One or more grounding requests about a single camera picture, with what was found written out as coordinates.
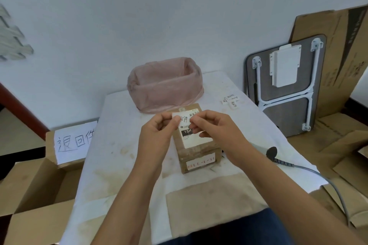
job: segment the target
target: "pink plastic bag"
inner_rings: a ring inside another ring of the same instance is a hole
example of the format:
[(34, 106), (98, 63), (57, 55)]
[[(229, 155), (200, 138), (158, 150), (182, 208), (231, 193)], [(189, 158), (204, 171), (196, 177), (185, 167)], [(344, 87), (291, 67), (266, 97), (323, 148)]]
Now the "pink plastic bag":
[(202, 72), (189, 57), (137, 66), (128, 77), (127, 88), (143, 113), (159, 113), (189, 105), (204, 92)]

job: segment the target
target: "pants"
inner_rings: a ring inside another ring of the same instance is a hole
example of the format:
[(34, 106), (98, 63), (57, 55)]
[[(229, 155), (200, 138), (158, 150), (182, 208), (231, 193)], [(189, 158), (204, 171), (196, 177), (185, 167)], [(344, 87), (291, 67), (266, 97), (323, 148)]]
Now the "pants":
[(249, 215), (209, 229), (191, 233), (185, 237), (161, 243), (161, 245), (197, 244), (294, 244), (280, 219), (270, 209)]

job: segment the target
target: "white metal frame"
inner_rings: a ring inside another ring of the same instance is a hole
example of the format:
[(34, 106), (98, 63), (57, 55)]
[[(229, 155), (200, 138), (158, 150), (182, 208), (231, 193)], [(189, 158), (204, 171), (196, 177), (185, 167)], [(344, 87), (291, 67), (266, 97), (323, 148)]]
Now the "white metal frame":
[(294, 101), (297, 99), (306, 98), (308, 99), (308, 110), (307, 110), (306, 122), (303, 123), (302, 130), (310, 131), (313, 87), (314, 87), (315, 80), (316, 80), (318, 59), (320, 57), (320, 49), (322, 47), (323, 47), (323, 42), (320, 40), (320, 38), (313, 39), (311, 47), (310, 47), (310, 51), (314, 52), (314, 62), (313, 62), (312, 79), (310, 81), (310, 85), (303, 91), (299, 91), (297, 93), (292, 93), (292, 94), (285, 95), (285, 96), (275, 98), (272, 100), (268, 100), (268, 101), (262, 100), (262, 96), (260, 94), (260, 67), (262, 66), (262, 62), (259, 56), (255, 56), (252, 59), (253, 69), (256, 69), (257, 71), (256, 78), (257, 78), (258, 107), (260, 108), (261, 111), (264, 111), (264, 109), (266, 108), (276, 106), (282, 103), (287, 103), (287, 102)]

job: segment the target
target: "person's right hand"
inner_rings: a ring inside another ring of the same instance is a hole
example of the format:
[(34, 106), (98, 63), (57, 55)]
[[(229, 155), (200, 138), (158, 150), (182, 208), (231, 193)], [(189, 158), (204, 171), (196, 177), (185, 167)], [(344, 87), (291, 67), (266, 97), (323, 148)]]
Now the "person's right hand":
[(205, 110), (191, 117), (190, 122), (193, 134), (203, 131), (200, 137), (213, 138), (236, 166), (240, 165), (241, 151), (252, 147), (227, 114)]

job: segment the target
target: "white tablecloth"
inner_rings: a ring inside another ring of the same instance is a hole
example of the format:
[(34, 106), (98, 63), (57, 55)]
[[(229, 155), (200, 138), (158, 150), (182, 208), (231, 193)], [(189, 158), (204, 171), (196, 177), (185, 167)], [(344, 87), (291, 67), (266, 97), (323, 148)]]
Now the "white tablecloth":
[[(272, 146), (278, 148), (278, 158), (301, 166), (314, 168), (287, 141), (280, 130), (222, 71), (203, 75), (205, 93), (197, 101), (202, 110), (211, 109), (229, 114), (244, 136), (262, 153)], [(239, 107), (223, 105), (224, 96), (241, 98)], [(62, 237), (61, 244), (89, 244), (111, 206), (116, 193), (128, 177), (137, 153), (140, 127), (152, 115), (136, 109), (128, 91), (106, 97), (95, 135), (90, 145), (80, 178), (76, 201)], [(306, 192), (312, 192), (327, 182), (317, 175), (297, 168), (280, 166)], [(171, 141), (163, 163), (162, 177), (154, 188), (150, 202), (152, 243), (171, 236), (165, 195), (184, 187), (242, 171), (227, 159), (221, 165), (209, 166), (182, 175)]]

